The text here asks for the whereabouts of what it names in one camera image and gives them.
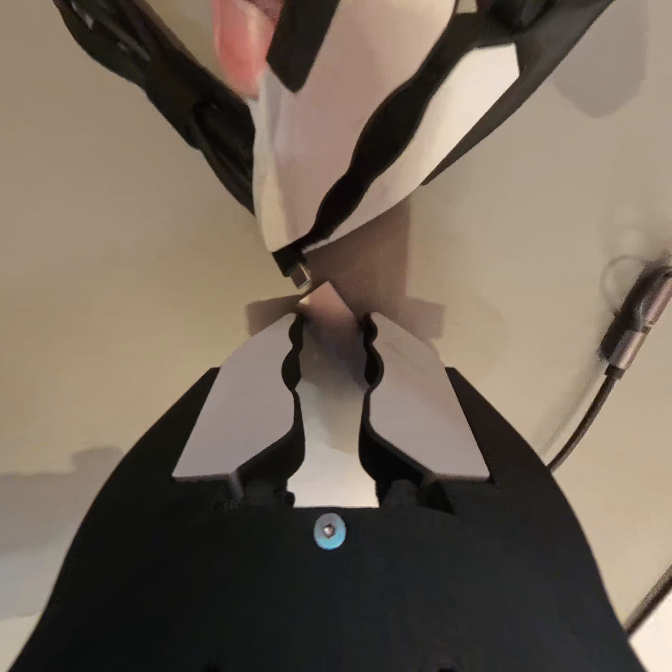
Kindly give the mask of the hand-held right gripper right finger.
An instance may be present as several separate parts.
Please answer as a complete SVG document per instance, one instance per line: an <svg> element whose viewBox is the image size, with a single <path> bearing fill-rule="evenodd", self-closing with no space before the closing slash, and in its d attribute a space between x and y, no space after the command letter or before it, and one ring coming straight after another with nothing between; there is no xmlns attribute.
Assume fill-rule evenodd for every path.
<svg viewBox="0 0 672 672"><path fill-rule="evenodd" d="M365 428L422 478L486 482L488 466L440 357L380 313L369 315L379 373Z"/></svg>

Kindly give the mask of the person's left hand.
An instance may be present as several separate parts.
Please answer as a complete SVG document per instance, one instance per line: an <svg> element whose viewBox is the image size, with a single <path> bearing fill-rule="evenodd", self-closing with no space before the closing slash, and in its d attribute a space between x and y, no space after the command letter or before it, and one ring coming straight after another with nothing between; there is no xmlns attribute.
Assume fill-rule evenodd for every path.
<svg viewBox="0 0 672 672"><path fill-rule="evenodd" d="M284 1L212 1L214 49L226 84L256 99Z"/></svg>

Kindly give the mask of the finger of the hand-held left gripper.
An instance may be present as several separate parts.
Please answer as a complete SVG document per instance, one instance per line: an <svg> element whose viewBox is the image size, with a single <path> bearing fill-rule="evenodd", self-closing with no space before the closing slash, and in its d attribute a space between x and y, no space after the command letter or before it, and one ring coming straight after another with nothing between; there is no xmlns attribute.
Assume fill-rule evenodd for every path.
<svg viewBox="0 0 672 672"><path fill-rule="evenodd" d="M455 1L285 1L251 104L268 251L305 236L367 122L420 69Z"/></svg>
<svg viewBox="0 0 672 672"><path fill-rule="evenodd" d="M407 198L466 137L519 76L515 43L473 48L441 82L420 112L387 105L371 134L324 199L315 249L384 214Z"/></svg>

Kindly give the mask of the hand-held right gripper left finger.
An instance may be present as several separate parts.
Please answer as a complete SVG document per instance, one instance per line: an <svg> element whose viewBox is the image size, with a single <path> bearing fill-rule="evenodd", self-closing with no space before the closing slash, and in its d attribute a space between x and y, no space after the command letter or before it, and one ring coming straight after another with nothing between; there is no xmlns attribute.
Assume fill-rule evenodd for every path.
<svg viewBox="0 0 672 672"><path fill-rule="evenodd" d="M252 482L286 483L305 458L296 391L304 319L287 314L221 365L172 476L224 481L235 497Z"/></svg>

